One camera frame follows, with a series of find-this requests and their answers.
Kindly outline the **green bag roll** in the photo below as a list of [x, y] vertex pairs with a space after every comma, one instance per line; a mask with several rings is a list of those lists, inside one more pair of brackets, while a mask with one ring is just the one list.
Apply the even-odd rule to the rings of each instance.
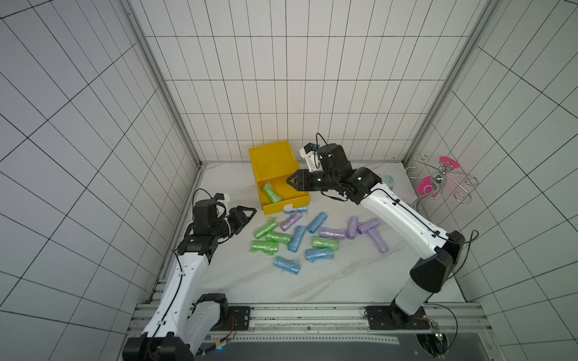
[[278, 226], [276, 219], [270, 219], [264, 226], [258, 228], [254, 231], [254, 237], [256, 239], [262, 239], [267, 233], [275, 230]]
[[253, 241], [251, 243], [250, 252], [261, 252], [268, 256], [272, 256], [278, 252], [278, 243], [268, 241]]
[[322, 237], [313, 237], [312, 238], [312, 247], [313, 248], [328, 248], [333, 251], [338, 251], [340, 249], [340, 243], [336, 240], [332, 239], [324, 239]]
[[282, 245], [289, 245], [293, 239], [292, 235], [285, 234], [285, 233], [278, 233], [274, 231], [270, 231], [266, 234], [266, 240], [268, 242], [275, 242]]

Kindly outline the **green bag roll vertical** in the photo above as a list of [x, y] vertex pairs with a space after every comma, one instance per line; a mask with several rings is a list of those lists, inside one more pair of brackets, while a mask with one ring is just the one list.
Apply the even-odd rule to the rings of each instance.
[[263, 193], [265, 194], [266, 198], [272, 203], [279, 203], [282, 201], [282, 197], [277, 194], [274, 187], [270, 182], [265, 183], [262, 188]]

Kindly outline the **yellow plastic drawer cabinet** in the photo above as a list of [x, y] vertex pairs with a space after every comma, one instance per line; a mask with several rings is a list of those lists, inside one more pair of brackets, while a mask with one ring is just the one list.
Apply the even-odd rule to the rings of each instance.
[[[308, 192], [296, 191], [287, 184], [287, 179], [300, 168], [288, 141], [250, 148], [249, 156], [265, 215], [278, 214], [310, 204], [311, 196]], [[273, 191], [281, 197], [280, 202], [273, 203], [266, 196], [263, 187], [267, 183], [270, 183]]]

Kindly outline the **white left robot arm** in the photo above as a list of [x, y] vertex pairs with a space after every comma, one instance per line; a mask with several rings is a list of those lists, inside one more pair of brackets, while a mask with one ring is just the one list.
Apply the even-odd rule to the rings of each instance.
[[193, 204], [192, 221], [173, 251], [160, 303], [141, 335], [126, 340], [124, 360], [193, 360], [218, 348], [218, 343], [202, 347], [212, 329], [230, 326], [236, 331], [225, 294], [197, 293], [218, 246], [241, 233], [257, 213], [228, 202], [227, 194], [218, 193]]

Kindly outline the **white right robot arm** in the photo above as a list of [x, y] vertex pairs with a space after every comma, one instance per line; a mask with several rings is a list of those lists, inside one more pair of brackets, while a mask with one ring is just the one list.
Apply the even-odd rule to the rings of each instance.
[[399, 198], [373, 171], [354, 169], [343, 147], [308, 143], [300, 149], [307, 169], [287, 178], [300, 192], [334, 190], [341, 200], [371, 211], [399, 233], [420, 256], [409, 272], [409, 280], [392, 302], [393, 312], [412, 317], [435, 293], [439, 293], [458, 264], [465, 237], [436, 226]]

